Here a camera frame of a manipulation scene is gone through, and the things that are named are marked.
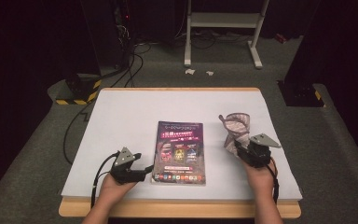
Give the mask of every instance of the gray carpet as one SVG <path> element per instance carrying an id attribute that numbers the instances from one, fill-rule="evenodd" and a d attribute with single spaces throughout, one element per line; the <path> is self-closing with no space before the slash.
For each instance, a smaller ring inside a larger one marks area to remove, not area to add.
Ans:
<path id="1" fill-rule="evenodd" d="M 254 68 L 244 39 L 217 42 L 207 49 L 193 48 L 191 68 L 196 70 L 194 75 L 185 74 L 183 46 L 142 45 L 136 52 L 143 57 L 144 65 L 134 78 L 133 85 L 259 88 L 266 99 L 293 174 L 303 190 L 301 217 L 286 219 L 285 223 L 358 223 L 358 147 L 329 98 L 327 89 L 321 84 L 315 84 L 326 107 L 288 107 L 276 83 L 284 79 L 300 39 L 280 44 L 273 39 L 261 38 L 257 50 L 264 65 L 262 70 Z M 201 48 L 211 42 L 194 40 L 193 44 Z M 140 65 L 141 60 L 135 58 L 132 72 L 135 73 Z M 208 76 L 207 71 L 213 71 L 213 75 Z M 119 77 L 104 79 L 102 87 L 113 85 Z M 128 76 L 125 76 L 116 87 L 123 87 L 127 80 Z M 82 220 L 60 217 L 58 214 L 61 190 L 71 168 L 62 154 L 62 142 L 69 123 L 83 108 L 82 105 L 53 103 L 62 84 L 63 81 L 60 81 L 48 90 L 52 99 L 49 113 L 0 182 L 0 223 L 80 223 Z M 86 112 L 90 116 L 92 105 Z M 83 117 L 75 120 L 66 137 L 66 151 L 70 160 L 74 159 L 87 127 Z M 220 220 L 204 219 L 113 221 L 220 223 Z M 244 220 L 226 222 L 244 223 Z"/>

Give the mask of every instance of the book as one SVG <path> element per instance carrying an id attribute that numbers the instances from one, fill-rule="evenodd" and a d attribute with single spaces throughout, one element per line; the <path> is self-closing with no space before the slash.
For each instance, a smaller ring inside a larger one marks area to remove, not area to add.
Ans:
<path id="1" fill-rule="evenodd" d="M 205 185 L 202 123 L 158 122 L 152 183 Z"/>

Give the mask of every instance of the metal stand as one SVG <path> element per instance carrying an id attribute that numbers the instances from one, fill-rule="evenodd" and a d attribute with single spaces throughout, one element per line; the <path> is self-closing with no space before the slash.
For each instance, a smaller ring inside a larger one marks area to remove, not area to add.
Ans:
<path id="1" fill-rule="evenodd" d="M 231 27 L 255 29 L 254 38 L 252 41 L 248 41 L 248 45 L 255 62 L 255 67 L 261 69 L 263 65 L 255 45 L 260 35 L 268 5 L 269 0 L 265 0 L 260 13 L 208 13 L 192 12 L 191 0 L 188 0 L 185 66 L 189 67 L 191 65 L 191 27 Z"/>

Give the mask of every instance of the dark background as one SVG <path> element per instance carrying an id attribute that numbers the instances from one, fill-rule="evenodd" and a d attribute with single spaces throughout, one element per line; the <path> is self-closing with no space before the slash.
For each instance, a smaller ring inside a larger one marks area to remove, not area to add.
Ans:
<path id="1" fill-rule="evenodd" d="M 161 13 L 159 18 L 163 18 L 169 10 L 172 13 L 168 13 L 171 16 L 167 20 L 158 20 L 161 24 L 147 20 L 136 23 L 135 20 L 134 31 L 172 41 L 180 27 L 183 3 L 179 0 L 153 0 L 154 4 L 139 1 L 136 4 L 142 7 L 136 7 L 135 1 L 130 1 L 130 5 L 135 4 L 134 20 L 156 16 L 155 13 Z M 78 2 L 72 3 L 74 7 L 67 7 L 67 13 L 77 18 L 77 26 L 67 30 L 69 36 L 73 34 L 71 32 L 82 30 L 83 20 L 76 6 Z M 282 34 L 290 39 L 305 35 L 294 60 L 294 64 L 303 66 L 299 66 L 291 76 L 295 80 L 320 82 L 327 87 L 358 145 L 358 1 L 322 1 L 314 14 L 318 4 L 319 1 L 310 0 L 271 0 L 261 36 L 272 38 Z M 260 1 L 232 0 L 232 4 L 227 4 L 219 0 L 205 0 L 194 1 L 193 9 L 258 11 L 259 6 Z M 54 34 L 62 35 L 62 30 L 48 26 L 47 21 L 42 1 L 14 3 L 0 0 L 0 178 L 48 113 L 52 104 L 47 95 L 48 87 L 63 79 L 62 60 L 55 53 L 57 51 L 51 49 L 50 39 L 47 38 Z M 166 32 L 158 36 L 147 32 L 157 26 L 165 26 Z M 85 30 L 72 35 L 75 36 L 72 40 L 86 41 L 88 34 Z M 59 46 L 65 49 L 65 40 Z"/>

